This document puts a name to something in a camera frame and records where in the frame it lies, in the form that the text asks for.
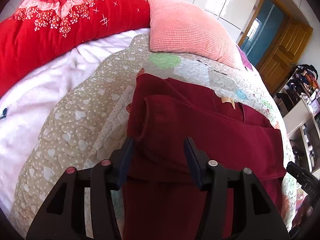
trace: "pile of clothes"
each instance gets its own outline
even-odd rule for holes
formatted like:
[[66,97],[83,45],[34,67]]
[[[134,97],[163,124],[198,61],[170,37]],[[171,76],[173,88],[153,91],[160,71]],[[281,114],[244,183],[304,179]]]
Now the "pile of clothes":
[[[307,103],[320,97],[319,84],[317,82],[318,72],[313,65],[297,65],[291,78],[284,86],[286,93],[276,93],[277,98],[281,98],[287,111],[289,112],[299,101],[300,96]],[[285,116],[278,106],[281,115]]]
[[[124,240],[195,238],[206,192],[191,180],[185,137],[226,168],[252,169],[281,211],[286,173],[281,132],[249,106],[234,108],[209,88],[143,74],[137,77],[127,135],[136,148],[122,189]],[[232,219],[229,189],[224,237],[231,234]]]

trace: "dark red cloth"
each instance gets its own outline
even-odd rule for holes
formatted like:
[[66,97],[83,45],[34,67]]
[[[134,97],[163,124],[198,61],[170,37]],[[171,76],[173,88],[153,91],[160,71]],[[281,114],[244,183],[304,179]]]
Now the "dark red cloth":
[[0,23],[0,97],[83,42],[149,25],[147,0],[24,0]]
[[[213,90],[149,74],[137,78],[128,123],[136,151],[123,187],[124,240],[194,239],[206,193],[191,181],[185,137],[229,169],[249,167],[281,211],[283,145],[280,130],[256,110],[222,103]],[[225,236],[230,235],[232,190]]]

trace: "white shelf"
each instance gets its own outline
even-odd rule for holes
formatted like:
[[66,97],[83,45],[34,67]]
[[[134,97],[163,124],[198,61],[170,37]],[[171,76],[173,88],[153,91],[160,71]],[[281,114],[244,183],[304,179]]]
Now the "white shelf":
[[283,118],[288,137],[290,138],[296,130],[299,130],[299,127],[302,126],[309,118],[309,108],[305,106],[301,99]]
[[307,160],[308,160],[309,171],[312,172],[310,152],[309,152],[309,149],[308,149],[308,143],[307,143],[306,138],[304,136],[304,131],[303,131],[302,126],[300,126],[300,131],[301,131],[301,135],[302,135],[303,145],[304,145],[304,148],[306,150],[306,156],[307,156]]
[[310,111],[310,108],[309,106],[307,105],[307,102],[303,99],[303,97],[301,97],[301,100],[303,101],[303,103],[305,104],[306,108],[308,109],[309,113],[310,113],[310,117],[309,119],[311,119],[313,121],[313,124],[314,126],[316,127],[316,131],[317,131],[317,134],[318,134],[318,137],[319,137],[319,140],[320,140],[320,129],[318,127],[318,124],[316,122],[316,119],[314,118],[313,114],[311,113]]

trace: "pink pillow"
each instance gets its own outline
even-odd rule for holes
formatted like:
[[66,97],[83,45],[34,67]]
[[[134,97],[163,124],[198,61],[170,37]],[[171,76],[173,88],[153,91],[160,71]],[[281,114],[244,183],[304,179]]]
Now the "pink pillow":
[[225,28],[201,8],[182,0],[148,0],[152,51],[190,52],[245,70]]

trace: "beige quilt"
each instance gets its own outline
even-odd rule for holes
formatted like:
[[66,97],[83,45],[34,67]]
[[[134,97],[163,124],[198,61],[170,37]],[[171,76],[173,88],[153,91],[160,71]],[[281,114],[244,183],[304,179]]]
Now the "beige quilt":
[[[24,164],[15,191],[10,222],[23,236],[42,202],[64,170],[93,167],[122,146],[125,140],[135,78],[150,73],[214,89],[264,114],[282,132],[284,166],[294,160],[283,119],[259,74],[245,72],[190,53],[153,53],[149,36],[136,36],[129,48],[106,58],[86,81],[65,96],[52,110],[38,142]],[[283,219],[287,228],[295,212],[296,181],[283,181]],[[118,224],[123,226],[121,195],[114,194]],[[92,236],[90,194],[86,190],[87,235]]]

